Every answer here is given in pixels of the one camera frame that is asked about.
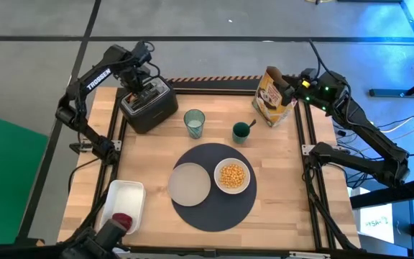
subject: black placemat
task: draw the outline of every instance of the black placemat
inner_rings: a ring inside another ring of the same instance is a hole
[[[225,194],[213,179],[213,172],[220,161],[236,158],[250,171],[250,184],[240,194]],[[197,163],[204,167],[211,179],[207,198],[196,206],[181,206],[172,201],[180,217],[191,226],[209,232],[230,229],[240,223],[250,212],[257,196],[257,179],[249,161],[232,147],[217,143],[202,144],[183,154],[175,167],[182,163]]]

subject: white container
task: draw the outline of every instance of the white container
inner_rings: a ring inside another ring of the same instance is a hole
[[[106,196],[100,228],[115,213],[125,213],[132,217],[132,226],[127,234],[137,231],[142,222],[143,205],[146,192],[142,183],[133,181],[114,180],[111,182]]]
[[[224,166],[231,165],[231,164],[238,165],[242,167],[242,169],[244,169],[244,173],[245,173],[244,182],[242,183],[241,186],[237,188],[227,188],[220,183],[220,177],[221,177],[220,170]],[[222,161],[220,161],[220,163],[218,163],[218,165],[216,165],[215,171],[213,172],[213,179],[215,179],[215,183],[220,188],[220,190],[226,192],[227,194],[240,194],[249,186],[250,171],[249,171],[249,168],[244,164],[244,162],[240,161],[239,159],[227,158],[227,159],[223,159]]]

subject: round placemat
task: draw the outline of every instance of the round placemat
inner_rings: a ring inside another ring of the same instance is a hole
[[[195,206],[206,199],[210,187],[206,169],[195,163],[183,163],[173,169],[167,190],[179,205]]]
[[[213,179],[213,172],[220,161],[236,158],[250,171],[250,184],[240,194],[225,194]],[[196,163],[206,169],[211,180],[207,198],[196,206],[181,206],[172,200],[180,217],[191,226],[209,232],[228,230],[240,223],[250,212],[257,196],[257,179],[249,161],[232,147],[217,143],[202,144],[183,154],[175,167],[183,163]]]

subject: cereal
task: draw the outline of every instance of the cereal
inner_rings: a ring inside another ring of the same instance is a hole
[[[227,188],[237,188],[244,183],[244,169],[235,164],[226,165],[221,170],[220,183]]]

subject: green mug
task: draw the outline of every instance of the green mug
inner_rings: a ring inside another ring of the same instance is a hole
[[[250,127],[255,125],[255,123],[257,123],[256,119],[254,119],[250,125],[245,122],[237,122],[233,126],[233,141],[237,144],[244,143],[250,134]]]

